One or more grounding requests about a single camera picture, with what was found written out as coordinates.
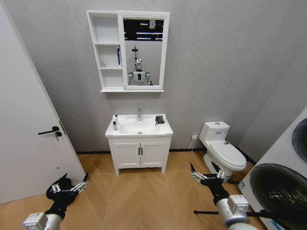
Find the cabinet door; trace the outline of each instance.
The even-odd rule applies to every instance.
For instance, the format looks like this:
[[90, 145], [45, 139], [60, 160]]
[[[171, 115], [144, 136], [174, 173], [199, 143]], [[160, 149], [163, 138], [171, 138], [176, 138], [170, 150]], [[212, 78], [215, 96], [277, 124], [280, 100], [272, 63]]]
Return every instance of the cabinet door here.
[[140, 143], [113, 143], [118, 167], [140, 165]]
[[166, 142], [141, 143], [141, 165], [162, 165]]

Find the toilet lid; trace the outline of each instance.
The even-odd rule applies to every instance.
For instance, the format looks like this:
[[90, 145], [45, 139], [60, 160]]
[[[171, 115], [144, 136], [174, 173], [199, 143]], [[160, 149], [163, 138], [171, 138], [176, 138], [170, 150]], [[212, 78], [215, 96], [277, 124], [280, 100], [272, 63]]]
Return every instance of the toilet lid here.
[[246, 159], [243, 154], [227, 141], [215, 141], [210, 144], [215, 154], [226, 163], [236, 166], [245, 167]]

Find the sink basin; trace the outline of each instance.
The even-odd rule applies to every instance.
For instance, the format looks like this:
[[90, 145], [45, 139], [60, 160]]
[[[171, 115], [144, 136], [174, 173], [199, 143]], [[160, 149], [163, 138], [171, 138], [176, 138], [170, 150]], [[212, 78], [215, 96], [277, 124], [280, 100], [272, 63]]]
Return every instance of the sink basin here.
[[[163, 116], [164, 124], [155, 124], [155, 117]], [[115, 116], [107, 128], [107, 138], [123, 138], [123, 137], [171, 137], [173, 131], [169, 126], [165, 114], [141, 115], [141, 121], [138, 121], [137, 115], [118, 115], [118, 130], [113, 130], [113, 121]]]

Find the toilet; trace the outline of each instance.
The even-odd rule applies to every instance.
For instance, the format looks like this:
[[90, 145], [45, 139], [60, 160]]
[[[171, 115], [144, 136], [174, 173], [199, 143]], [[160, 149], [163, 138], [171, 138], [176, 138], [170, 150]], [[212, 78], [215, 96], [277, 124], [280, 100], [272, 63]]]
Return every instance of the toilet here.
[[246, 167], [246, 159], [243, 154], [225, 137], [229, 125], [223, 121], [205, 122], [200, 133], [200, 140], [207, 148], [203, 159], [211, 173], [224, 170], [224, 180], [228, 180], [234, 171], [242, 171]]

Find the door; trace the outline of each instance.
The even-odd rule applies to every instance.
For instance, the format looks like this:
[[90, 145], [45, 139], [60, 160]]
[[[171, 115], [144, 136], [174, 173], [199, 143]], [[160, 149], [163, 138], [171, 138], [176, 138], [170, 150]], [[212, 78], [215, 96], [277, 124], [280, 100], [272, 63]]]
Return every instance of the door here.
[[113, 143], [118, 167], [140, 165], [140, 143]]
[[[84, 170], [15, 29], [0, 3], [0, 203], [45, 193], [63, 174]], [[55, 132], [38, 135], [58, 127]]]
[[162, 165], [166, 142], [141, 143], [141, 165]]

